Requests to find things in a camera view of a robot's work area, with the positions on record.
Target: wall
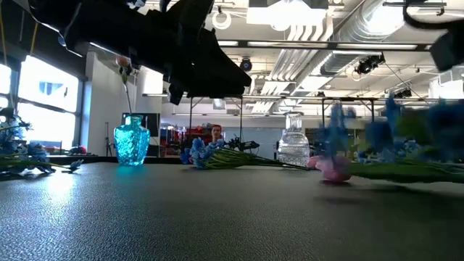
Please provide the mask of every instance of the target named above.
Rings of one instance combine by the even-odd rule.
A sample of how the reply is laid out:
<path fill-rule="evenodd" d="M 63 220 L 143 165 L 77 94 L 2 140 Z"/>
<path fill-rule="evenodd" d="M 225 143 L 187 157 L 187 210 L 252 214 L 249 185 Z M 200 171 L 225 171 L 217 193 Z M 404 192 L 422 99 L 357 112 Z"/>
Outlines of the wall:
<path fill-rule="evenodd" d="M 128 100 L 121 77 L 100 62 L 95 53 L 87 55 L 86 76 L 88 81 L 84 86 L 81 144 L 89 152 L 105 156 L 107 136 L 105 123 L 108 122 L 109 142 L 113 144 L 113 130 L 121 125 L 123 113 L 129 112 Z M 160 113 L 160 98 L 141 96 L 145 84 L 144 72 L 138 75 L 134 83 L 127 84 L 133 112 Z"/>
<path fill-rule="evenodd" d="M 81 143 L 91 153 L 106 155 L 108 122 L 109 142 L 114 143 L 113 130 L 121 125 L 123 112 L 128 111 L 127 98 L 121 77 L 103 65 L 95 53 L 87 55 L 86 82 L 84 92 L 83 131 Z M 135 98 L 135 88 L 129 84 L 131 97 Z"/>

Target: dark textured tabletop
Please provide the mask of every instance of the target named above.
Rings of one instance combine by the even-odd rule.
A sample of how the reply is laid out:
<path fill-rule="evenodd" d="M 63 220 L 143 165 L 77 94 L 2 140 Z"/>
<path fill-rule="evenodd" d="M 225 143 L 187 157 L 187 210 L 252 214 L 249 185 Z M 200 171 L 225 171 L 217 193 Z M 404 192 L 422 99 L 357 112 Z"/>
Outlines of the dark textured tabletop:
<path fill-rule="evenodd" d="M 114 163 L 2 181 L 0 260 L 464 260 L 464 186 L 350 183 Z"/>

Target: blue glass vase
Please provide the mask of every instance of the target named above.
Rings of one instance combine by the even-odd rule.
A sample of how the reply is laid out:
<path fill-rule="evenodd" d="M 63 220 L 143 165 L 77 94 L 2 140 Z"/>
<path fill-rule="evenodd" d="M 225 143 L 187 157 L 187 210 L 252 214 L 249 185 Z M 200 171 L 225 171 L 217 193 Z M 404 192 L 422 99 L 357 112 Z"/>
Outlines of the blue glass vase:
<path fill-rule="evenodd" d="M 125 125 L 115 129 L 117 161 L 122 166 L 139 166 L 144 163 L 150 141 L 150 130 L 141 126 L 143 116 L 129 115 Z"/>

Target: person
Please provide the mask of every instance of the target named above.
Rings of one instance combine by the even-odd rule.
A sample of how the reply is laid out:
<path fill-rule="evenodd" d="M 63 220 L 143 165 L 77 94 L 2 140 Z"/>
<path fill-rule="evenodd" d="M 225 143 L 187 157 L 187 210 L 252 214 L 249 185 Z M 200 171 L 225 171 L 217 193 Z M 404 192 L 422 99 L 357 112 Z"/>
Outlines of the person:
<path fill-rule="evenodd" d="M 212 142 L 218 142 L 222 139 L 223 137 L 220 135 L 222 132 L 223 128 L 220 125 L 213 125 L 211 129 Z"/>

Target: security camera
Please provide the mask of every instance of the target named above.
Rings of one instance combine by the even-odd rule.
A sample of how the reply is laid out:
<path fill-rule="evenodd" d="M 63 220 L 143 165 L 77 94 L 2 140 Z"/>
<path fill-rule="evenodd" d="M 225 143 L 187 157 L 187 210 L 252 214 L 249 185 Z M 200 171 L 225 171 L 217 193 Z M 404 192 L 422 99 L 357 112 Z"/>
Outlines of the security camera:
<path fill-rule="evenodd" d="M 240 63 L 240 69 L 242 69 L 244 72 L 249 72 L 253 68 L 252 61 L 249 60 L 249 58 L 242 58 L 241 63 Z"/>

